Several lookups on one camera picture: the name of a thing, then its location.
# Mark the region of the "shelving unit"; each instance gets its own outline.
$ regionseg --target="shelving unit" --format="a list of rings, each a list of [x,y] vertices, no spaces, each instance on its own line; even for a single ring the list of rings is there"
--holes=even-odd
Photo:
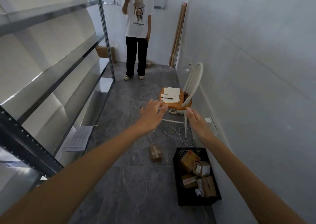
[[[10,12],[0,1],[0,172],[5,175],[0,202],[7,199],[0,215],[41,176],[49,178],[81,156],[63,152],[62,144],[71,129],[95,124],[115,81],[103,1],[63,1]],[[102,35],[86,10],[96,5]],[[95,50],[103,39],[108,59]],[[102,77],[107,68],[112,78]]]

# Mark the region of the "white cable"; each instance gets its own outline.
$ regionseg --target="white cable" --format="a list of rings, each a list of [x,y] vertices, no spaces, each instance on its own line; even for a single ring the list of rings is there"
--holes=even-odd
[[[186,127],[187,130],[189,131],[189,134],[190,134],[191,137],[193,138],[193,143],[189,144],[189,143],[187,143],[187,142],[189,142],[189,141],[186,141],[184,138],[181,137],[181,135],[184,135],[184,133],[180,133],[180,130],[181,130],[182,128],[184,128],[184,127],[181,127],[181,128],[179,129],[179,132],[177,132],[177,131],[176,131],[176,125],[177,125],[177,123],[175,123],[174,127],[165,126],[164,129],[163,129],[163,131],[165,132],[165,134],[169,135],[170,137],[176,138],[176,139],[180,140],[185,146],[188,146],[188,147],[195,147],[194,137],[193,137],[193,135],[192,135],[192,132],[190,131],[191,127],[189,126],[190,129],[188,129],[188,127]],[[167,127],[172,128],[172,129],[176,132],[176,134],[179,136],[179,138],[168,134],[168,133],[165,131],[165,129],[166,129]]]

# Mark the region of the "black pants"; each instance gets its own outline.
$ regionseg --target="black pants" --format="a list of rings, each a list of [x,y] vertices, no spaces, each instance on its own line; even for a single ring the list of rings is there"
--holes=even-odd
[[[132,77],[134,75],[137,45],[138,45],[137,74],[139,76],[145,75],[148,42],[146,39],[126,37],[126,47],[127,47],[126,75],[128,77]]]

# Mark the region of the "chair backrest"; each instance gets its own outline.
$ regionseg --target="chair backrest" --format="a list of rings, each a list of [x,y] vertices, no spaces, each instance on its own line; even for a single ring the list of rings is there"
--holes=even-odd
[[[193,94],[195,93],[196,89],[198,88],[198,85],[199,85],[200,80],[202,78],[202,74],[203,74],[203,64],[198,63],[191,71],[191,73],[188,77],[188,80],[185,83],[183,91],[186,92],[189,95],[189,97],[182,104],[182,107],[186,106],[190,102]]]

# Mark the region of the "person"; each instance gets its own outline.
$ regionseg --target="person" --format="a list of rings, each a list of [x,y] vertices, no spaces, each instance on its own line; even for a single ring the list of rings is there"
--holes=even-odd
[[[168,108],[165,104],[158,111],[161,103],[150,100],[147,107],[141,108],[140,118],[135,124],[26,194],[0,217],[0,223],[67,223],[97,182],[129,146],[156,129]],[[212,134],[197,111],[187,108],[186,115],[192,130],[212,152],[258,223],[305,223]]]
[[[151,16],[154,13],[153,0],[123,0],[122,12],[127,15],[126,27],[126,75],[125,80],[134,75],[134,66],[138,46],[137,74],[144,79],[147,48],[151,32]]]

